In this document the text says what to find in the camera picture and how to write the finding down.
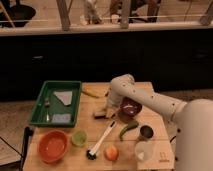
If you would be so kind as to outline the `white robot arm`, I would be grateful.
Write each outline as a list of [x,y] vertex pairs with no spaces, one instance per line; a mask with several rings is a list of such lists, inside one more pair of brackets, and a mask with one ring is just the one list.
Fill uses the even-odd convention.
[[177,124],[174,171],[213,171],[213,100],[189,102],[135,85],[130,74],[113,78],[106,106],[119,106],[130,98]]

